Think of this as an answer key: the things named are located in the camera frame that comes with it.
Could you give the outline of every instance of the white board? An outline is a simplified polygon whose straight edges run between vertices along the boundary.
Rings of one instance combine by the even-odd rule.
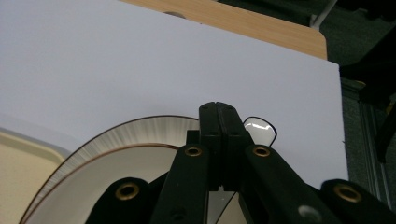
[[[0,3],[0,127],[74,151],[208,102],[271,122],[305,182],[347,178],[338,65],[115,0]]]

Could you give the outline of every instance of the black plastic part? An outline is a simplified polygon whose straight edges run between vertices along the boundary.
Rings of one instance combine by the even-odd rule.
[[[149,223],[206,223],[209,151],[181,147],[163,184]]]
[[[247,223],[268,223],[268,212],[251,184],[241,187],[238,202]]]
[[[219,114],[214,102],[199,107],[200,138],[199,143],[210,151],[209,189],[219,190],[221,166],[221,131]]]
[[[244,178],[260,198],[270,223],[341,223],[272,148],[247,147],[245,159]]]
[[[187,130],[187,144],[199,144],[199,130]]]
[[[117,190],[124,184],[133,183],[137,188],[125,188],[125,194],[137,190],[128,200],[120,200]],[[142,179],[126,177],[111,184],[94,205],[86,224],[147,223],[154,201],[150,199],[149,184]]]
[[[392,211],[368,191],[350,181],[325,181],[320,188],[320,196],[345,223],[396,223],[396,215]]]
[[[217,107],[222,133],[220,182],[224,190],[238,191],[242,174],[241,158],[244,154],[244,149],[253,145],[253,140],[233,106],[217,103]]]

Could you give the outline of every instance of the wooden table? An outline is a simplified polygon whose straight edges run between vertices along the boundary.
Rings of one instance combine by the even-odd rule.
[[[247,35],[327,60],[326,39],[318,30],[211,0],[121,0],[191,21]]]

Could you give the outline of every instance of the beige surface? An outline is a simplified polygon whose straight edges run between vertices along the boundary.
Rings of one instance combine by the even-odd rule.
[[[326,39],[318,30],[211,0],[121,0],[191,21],[247,35],[327,60]]]
[[[0,224],[19,223],[64,157],[49,147],[0,133]]]

